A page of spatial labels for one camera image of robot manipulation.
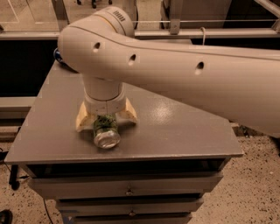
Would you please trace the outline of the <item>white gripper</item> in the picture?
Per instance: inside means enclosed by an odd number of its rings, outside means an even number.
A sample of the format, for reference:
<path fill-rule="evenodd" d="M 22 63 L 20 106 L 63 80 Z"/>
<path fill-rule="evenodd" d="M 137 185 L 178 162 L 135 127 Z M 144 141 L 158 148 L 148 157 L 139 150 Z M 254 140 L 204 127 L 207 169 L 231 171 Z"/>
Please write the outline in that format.
<path fill-rule="evenodd" d="M 137 123 L 137 112 L 129 99 L 126 99 L 124 85 L 120 81 L 104 80 L 82 75 L 84 102 L 76 117 L 77 132 L 91 130 L 95 115 L 116 113 L 120 118 Z"/>

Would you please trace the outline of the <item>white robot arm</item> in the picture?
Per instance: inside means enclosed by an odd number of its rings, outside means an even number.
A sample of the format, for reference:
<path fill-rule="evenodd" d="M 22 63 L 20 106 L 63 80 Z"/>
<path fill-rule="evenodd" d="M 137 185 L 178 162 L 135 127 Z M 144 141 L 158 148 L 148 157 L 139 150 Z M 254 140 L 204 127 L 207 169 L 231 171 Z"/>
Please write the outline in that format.
<path fill-rule="evenodd" d="M 280 137 L 280 55 L 277 51 L 137 40 L 130 17 L 107 7 L 59 35 L 63 61 L 81 73 L 88 114 L 125 107 L 124 84 Z"/>

